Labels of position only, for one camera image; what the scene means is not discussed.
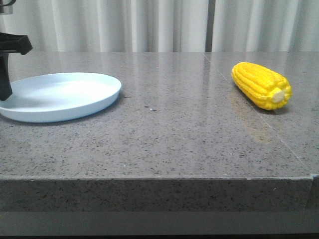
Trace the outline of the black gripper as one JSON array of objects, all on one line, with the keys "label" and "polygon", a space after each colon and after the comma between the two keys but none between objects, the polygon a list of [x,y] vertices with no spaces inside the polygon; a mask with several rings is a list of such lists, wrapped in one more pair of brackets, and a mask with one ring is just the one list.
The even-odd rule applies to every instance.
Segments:
[{"label": "black gripper", "polygon": [[8,53],[27,54],[33,49],[27,35],[0,33],[0,100],[5,101],[12,95],[8,75]]}]

